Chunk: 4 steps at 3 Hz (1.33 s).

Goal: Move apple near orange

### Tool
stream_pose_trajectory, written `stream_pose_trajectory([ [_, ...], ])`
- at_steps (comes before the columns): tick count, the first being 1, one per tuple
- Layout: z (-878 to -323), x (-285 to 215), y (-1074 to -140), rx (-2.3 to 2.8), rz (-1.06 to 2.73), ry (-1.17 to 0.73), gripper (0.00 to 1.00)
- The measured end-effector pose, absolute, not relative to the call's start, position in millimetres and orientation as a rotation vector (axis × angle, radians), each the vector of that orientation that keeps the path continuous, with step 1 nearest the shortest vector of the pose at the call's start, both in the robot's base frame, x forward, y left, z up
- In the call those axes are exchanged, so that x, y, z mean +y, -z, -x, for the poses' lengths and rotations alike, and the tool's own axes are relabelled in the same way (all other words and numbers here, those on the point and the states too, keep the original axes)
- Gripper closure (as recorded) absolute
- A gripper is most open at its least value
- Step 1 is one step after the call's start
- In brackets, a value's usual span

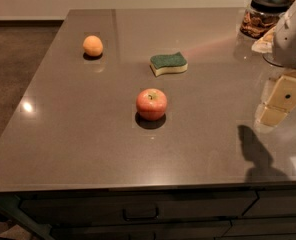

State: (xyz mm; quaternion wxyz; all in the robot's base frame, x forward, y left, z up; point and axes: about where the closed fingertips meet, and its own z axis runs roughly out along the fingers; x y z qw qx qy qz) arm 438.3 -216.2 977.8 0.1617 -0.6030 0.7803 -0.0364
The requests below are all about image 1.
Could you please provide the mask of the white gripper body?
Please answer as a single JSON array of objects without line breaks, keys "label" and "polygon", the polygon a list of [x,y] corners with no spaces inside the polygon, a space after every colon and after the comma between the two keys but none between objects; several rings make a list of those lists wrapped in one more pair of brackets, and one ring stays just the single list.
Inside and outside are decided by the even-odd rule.
[{"label": "white gripper body", "polygon": [[272,54],[280,66],[296,69],[296,0],[276,25]]}]

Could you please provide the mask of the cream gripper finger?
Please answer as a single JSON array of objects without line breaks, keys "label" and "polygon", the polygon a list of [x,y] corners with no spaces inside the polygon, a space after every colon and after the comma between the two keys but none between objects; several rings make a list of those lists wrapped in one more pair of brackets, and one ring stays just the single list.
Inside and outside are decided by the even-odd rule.
[{"label": "cream gripper finger", "polygon": [[256,110],[256,123],[276,127],[296,108],[296,70],[286,69],[264,85],[261,103]]}]

